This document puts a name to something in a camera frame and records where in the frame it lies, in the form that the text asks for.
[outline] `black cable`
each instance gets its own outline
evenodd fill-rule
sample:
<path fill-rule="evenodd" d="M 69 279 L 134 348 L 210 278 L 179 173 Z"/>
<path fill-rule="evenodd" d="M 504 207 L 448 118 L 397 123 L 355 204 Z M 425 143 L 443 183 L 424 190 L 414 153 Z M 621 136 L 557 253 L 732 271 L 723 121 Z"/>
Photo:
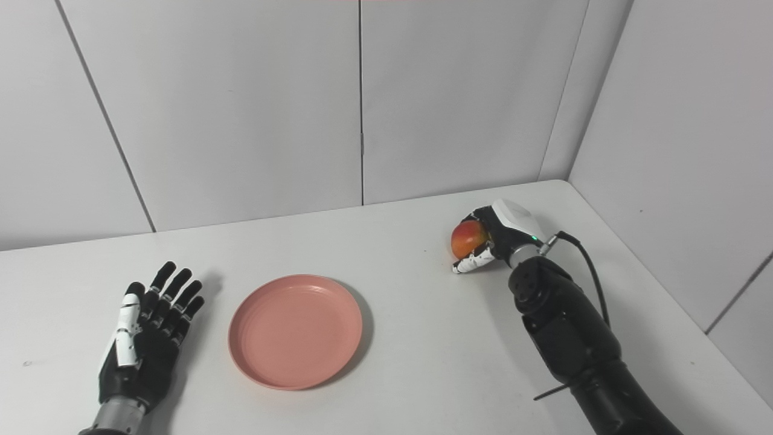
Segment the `black cable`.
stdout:
<path fill-rule="evenodd" d="M 596 268 L 593 266 L 593 261 L 591 260 L 591 256 L 587 253 L 585 248 L 583 248 L 583 245 L 580 243 L 580 241 L 573 235 L 565 233 L 563 231 L 558 231 L 556 233 L 556 237 L 562 240 L 568 241 L 572 245 L 576 246 L 577 249 L 579 249 L 580 252 L 582 253 L 582 256 L 585 257 L 585 262 L 587 263 L 587 267 L 591 270 L 591 276 L 593 277 L 593 284 L 596 285 L 596 293 L 598 293 L 598 305 L 601 307 L 601 317 L 604 318 L 604 323 L 606 323 L 607 326 L 609 326 L 609 312 L 607 311 L 607 301 L 604 299 L 604 290 L 601 289 L 601 281 L 598 279 L 598 274 L 596 273 Z M 569 388 L 569 384 L 564 384 L 560 387 L 551 389 L 550 391 L 545 391 L 544 393 L 535 397 L 534 400 L 537 401 L 537 400 L 544 399 L 547 396 L 551 396 L 567 388 Z"/>
<path fill-rule="evenodd" d="M 556 237 L 561 238 L 563 240 L 568 241 L 572 245 L 576 246 L 577 249 L 582 252 L 582 256 L 585 257 L 585 262 L 587 263 L 587 267 L 591 270 L 591 276 L 593 277 L 593 284 L 596 285 L 596 293 L 598 293 L 598 305 L 601 307 L 601 317 L 604 318 L 604 323 L 609 325 L 609 312 L 607 311 L 607 301 L 604 299 L 604 291 L 601 290 L 601 281 L 598 279 L 598 274 L 596 273 L 596 268 L 593 266 L 593 261 L 591 261 L 591 256 L 587 253 L 585 248 L 583 248 L 582 244 L 580 243 L 577 238 L 575 238 L 573 235 L 565 233 L 563 231 L 558 231 L 556 233 Z"/>

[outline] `silver cylinder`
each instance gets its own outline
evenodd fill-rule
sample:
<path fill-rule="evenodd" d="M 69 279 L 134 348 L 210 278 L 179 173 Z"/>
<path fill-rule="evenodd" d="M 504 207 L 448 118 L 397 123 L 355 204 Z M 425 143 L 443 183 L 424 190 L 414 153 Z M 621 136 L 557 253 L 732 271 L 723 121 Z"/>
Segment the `silver cylinder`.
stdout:
<path fill-rule="evenodd" d="M 145 416 L 145 405 L 123 396 L 110 397 L 99 408 L 92 429 L 112 429 L 133 435 Z"/>
<path fill-rule="evenodd" d="M 519 246 L 511 255 L 508 261 L 510 267 L 515 269 L 519 264 L 526 260 L 536 257 L 540 254 L 540 249 L 536 245 L 528 244 Z"/>

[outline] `wall seam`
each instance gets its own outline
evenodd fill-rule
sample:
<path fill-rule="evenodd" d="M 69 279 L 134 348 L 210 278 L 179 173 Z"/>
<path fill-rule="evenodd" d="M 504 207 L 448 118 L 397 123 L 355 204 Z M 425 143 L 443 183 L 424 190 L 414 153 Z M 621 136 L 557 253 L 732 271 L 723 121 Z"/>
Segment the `wall seam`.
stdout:
<path fill-rule="evenodd" d="M 558 119 L 558 111 L 561 108 L 561 102 L 564 100 L 564 92 L 567 90 L 567 83 L 569 82 L 569 75 L 572 71 L 572 64 L 574 63 L 574 55 L 577 54 L 577 46 L 580 44 L 580 36 L 582 35 L 582 29 L 585 27 L 585 17 L 587 17 L 587 10 L 591 6 L 591 0 L 587 0 L 585 3 L 585 12 L 582 15 L 582 22 L 580 23 L 580 30 L 577 32 L 577 40 L 574 41 L 574 50 L 572 51 L 572 59 L 569 61 L 569 67 L 567 68 L 567 76 L 564 78 L 564 85 L 561 88 L 561 97 L 556 104 L 556 113 L 553 114 L 553 124 L 550 126 L 550 134 L 547 136 L 547 143 L 545 143 L 545 152 L 542 155 L 542 161 L 540 162 L 540 171 L 537 172 L 536 179 L 539 181 L 542 176 L 542 169 L 545 167 L 545 158 L 547 157 L 547 148 L 550 145 L 550 138 L 553 136 L 553 131 L 556 129 L 556 120 Z"/>
<path fill-rule="evenodd" d="M 738 293 L 733 296 L 733 299 L 730 300 L 729 303 L 725 306 L 725 308 L 720 311 L 719 315 L 716 319 L 714 319 L 713 322 L 711 322 L 711 325 L 706 329 L 705 334 L 708 335 L 719 323 L 720 320 L 722 320 L 723 317 L 727 314 L 728 311 L 730 311 L 730 308 L 735 305 L 736 302 L 741 298 L 741 296 L 746 293 L 746 290 L 751 286 L 751 284 L 757 279 L 758 276 L 762 273 L 762 271 L 768 267 L 771 260 L 773 260 L 773 252 L 771 252 L 767 257 L 765 257 L 764 260 L 762 260 L 762 263 L 760 263 L 759 266 L 752 272 L 751 276 L 749 276 L 749 279 L 746 280 L 746 283 L 741 287 L 740 290 L 738 290 Z"/>
<path fill-rule="evenodd" d="M 365 132 L 363 131 L 363 0 L 357 1 L 359 37 L 359 201 L 365 205 Z"/>
<path fill-rule="evenodd" d="M 54 3 L 56 3 L 56 8 L 59 9 L 59 14 L 62 17 L 62 21 L 64 22 L 64 27 L 67 30 L 67 34 L 70 36 L 70 41 L 73 43 L 73 47 L 75 48 L 75 53 L 78 56 L 80 65 L 83 68 L 83 72 L 86 74 L 86 79 L 89 82 L 89 86 L 91 86 L 91 91 L 94 93 L 94 98 L 97 100 L 97 105 L 99 106 L 99 109 L 102 112 L 102 117 L 104 118 L 105 124 L 107 124 L 107 130 L 110 131 L 110 135 L 113 138 L 113 143 L 115 144 L 115 148 L 118 151 L 118 155 L 121 157 L 122 163 L 124 164 L 124 168 L 126 169 L 126 174 L 129 177 L 131 186 L 135 190 L 137 199 L 139 200 L 140 206 L 142 207 L 142 212 L 145 214 L 145 218 L 148 220 L 148 225 L 150 226 L 151 231 L 156 232 L 155 225 L 153 224 L 153 220 L 151 219 L 150 212 L 148 211 L 148 206 L 145 204 L 145 199 L 142 197 L 142 193 L 140 192 L 140 188 L 137 185 L 137 180 L 135 179 L 135 175 L 131 171 L 129 162 L 126 159 L 126 154 L 124 154 L 124 149 L 123 147 L 121 147 L 121 143 L 118 141 L 118 136 L 115 132 L 115 128 L 113 128 L 113 122 L 110 120 L 110 116 L 107 114 L 107 109 L 104 107 L 104 102 L 102 101 L 102 97 L 100 96 L 99 91 L 97 90 L 97 84 L 94 82 L 94 77 L 91 75 L 91 71 L 89 70 L 89 67 L 86 64 L 86 58 L 83 57 L 83 51 L 81 51 L 80 49 L 80 45 L 78 44 L 78 41 L 75 37 L 75 32 L 73 31 L 73 28 L 70 25 L 70 21 L 67 19 L 67 14 L 64 12 L 64 7 L 62 6 L 62 2 L 60 0 L 54 0 Z"/>
<path fill-rule="evenodd" d="M 591 118 L 593 118 L 593 113 L 596 111 L 596 104 L 598 104 L 598 99 L 601 96 L 601 89 L 604 87 L 604 82 L 607 80 L 607 75 L 609 75 L 609 69 L 612 66 L 612 61 L 615 59 L 615 54 L 618 52 L 620 39 L 622 39 L 623 31 L 625 30 L 625 23 L 628 22 L 628 16 L 631 14 L 632 8 L 633 8 L 633 0 L 628 0 L 628 4 L 625 7 L 625 11 L 623 12 L 622 19 L 620 20 L 620 26 L 618 28 L 617 36 L 615 37 L 615 43 L 612 44 L 612 50 L 611 50 L 611 53 L 609 54 L 609 58 L 607 59 L 607 64 L 604 66 L 604 72 L 601 74 L 601 79 L 598 81 L 598 85 L 596 87 L 596 94 L 593 96 L 593 101 L 591 102 L 590 110 L 587 113 L 585 123 L 582 126 L 582 130 L 580 131 L 580 136 L 577 138 L 577 147 L 574 149 L 574 157 L 572 158 L 572 163 L 569 165 L 569 173 L 567 174 L 567 180 L 569 180 L 569 175 L 571 175 L 572 169 L 574 168 L 574 162 L 577 161 L 577 155 L 580 153 L 580 147 L 582 146 L 582 142 L 585 140 L 585 133 L 587 133 L 587 127 L 591 124 Z"/>

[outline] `red apple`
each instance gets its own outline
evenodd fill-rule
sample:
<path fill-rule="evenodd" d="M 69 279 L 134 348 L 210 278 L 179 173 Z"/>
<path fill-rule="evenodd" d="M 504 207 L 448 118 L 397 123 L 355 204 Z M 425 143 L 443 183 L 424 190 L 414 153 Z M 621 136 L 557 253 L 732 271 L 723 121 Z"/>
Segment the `red apple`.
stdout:
<path fill-rule="evenodd" d="M 451 233 L 451 251 L 457 259 L 463 259 L 481 243 L 489 240 L 483 225 L 478 221 L 464 221 Z"/>

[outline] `cable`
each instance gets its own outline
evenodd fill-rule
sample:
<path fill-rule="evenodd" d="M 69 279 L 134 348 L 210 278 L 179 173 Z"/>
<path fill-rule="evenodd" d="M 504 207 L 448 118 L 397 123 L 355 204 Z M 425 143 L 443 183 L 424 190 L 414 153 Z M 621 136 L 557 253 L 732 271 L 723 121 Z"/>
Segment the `cable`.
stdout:
<path fill-rule="evenodd" d="M 573 235 L 563 231 L 558 231 L 558 233 L 556 233 L 556 237 L 566 240 L 572 245 L 576 246 L 577 249 L 579 249 L 582 253 L 582 256 L 585 257 L 587 267 L 591 270 L 593 284 L 596 285 L 596 293 L 598 293 L 598 305 L 601 307 L 601 317 L 604 318 L 604 323 L 606 323 L 607 326 L 610 326 L 609 312 L 607 311 L 607 301 L 604 299 L 604 291 L 601 289 L 601 281 L 598 279 L 598 274 L 596 273 L 596 268 L 593 266 L 593 261 L 591 261 L 591 256 L 587 253 L 585 248 L 583 248 L 583 245 L 580 243 L 580 241 L 577 240 L 577 238 L 575 238 Z"/>
<path fill-rule="evenodd" d="M 598 274 L 596 273 L 596 268 L 593 266 L 593 261 L 591 260 L 591 256 L 587 253 L 583 245 L 580 243 L 580 241 L 574 237 L 571 234 L 565 233 L 563 231 L 558 231 L 556 235 L 554 235 L 553 238 L 550 239 L 549 242 L 547 242 L 541 249 L 540 254 L 545 255 L 547 252 L 553 247 L 553 243 L 555 243 L 555 239 L 560 238 L 562 240 L 568 241 L 577 249 L 580 250 L 582 253 L 582 256 L 585 258 L 585 262 L 587 263 L 587 267 L 591 270 L 591 276 L 593 277 L 593 284 L 596 286 L 596 293 L 598 293 L 598 305 L 601 307 L 601 317 L 604 318 L 604 323 L 607 324 L 609 327 L 609 312 L 607 311 L 607 301 L 604 299 L 604 290 L 601 289 L 601 281 L 598 279 Z M 539 396 L 535 397 L 534 400 L 541 400 L 546 398 L 547 396 L 551 396 L 553 394 L 556 394 L 557 392 L 564 391 L 565 389 L 569 388 L 569 384 L 564 384 L 562 386 L 556 387 L 554 389 L 551 389 L 550 391 L 546 391 Z"/>

